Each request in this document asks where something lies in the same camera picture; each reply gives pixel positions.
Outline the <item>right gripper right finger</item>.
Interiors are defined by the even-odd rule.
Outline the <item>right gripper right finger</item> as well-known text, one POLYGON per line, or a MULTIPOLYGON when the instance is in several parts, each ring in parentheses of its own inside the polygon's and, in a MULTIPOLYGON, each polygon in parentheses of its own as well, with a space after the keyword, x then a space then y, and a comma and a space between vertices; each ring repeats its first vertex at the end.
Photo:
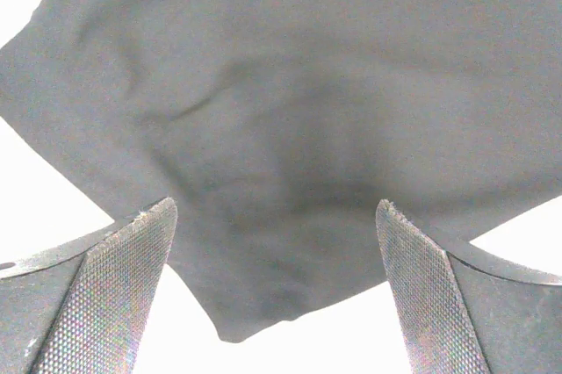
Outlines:
POLYGON ((561 278, 492 255, 383 199, 376 227, 414 373, 559 373, 561 278))

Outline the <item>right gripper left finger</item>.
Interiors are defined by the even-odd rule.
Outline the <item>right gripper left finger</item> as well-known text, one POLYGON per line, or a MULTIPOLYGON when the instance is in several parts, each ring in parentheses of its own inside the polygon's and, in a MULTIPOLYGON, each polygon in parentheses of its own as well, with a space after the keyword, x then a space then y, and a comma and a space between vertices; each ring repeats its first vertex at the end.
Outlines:
POLYGON ((130 373, 177 226, 163 198, 108 227, 1 262, 3 373, 130 373))

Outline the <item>black skirt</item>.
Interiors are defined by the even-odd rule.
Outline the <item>black skirt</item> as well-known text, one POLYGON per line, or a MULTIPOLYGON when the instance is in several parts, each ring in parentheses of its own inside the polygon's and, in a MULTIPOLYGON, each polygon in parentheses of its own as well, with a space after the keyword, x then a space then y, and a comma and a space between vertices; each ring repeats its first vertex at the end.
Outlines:
POLYGON ((561 192, 561 0, 43 0, 2 117, 241 342, 385 280, 388 199, 472 240, 561 192))

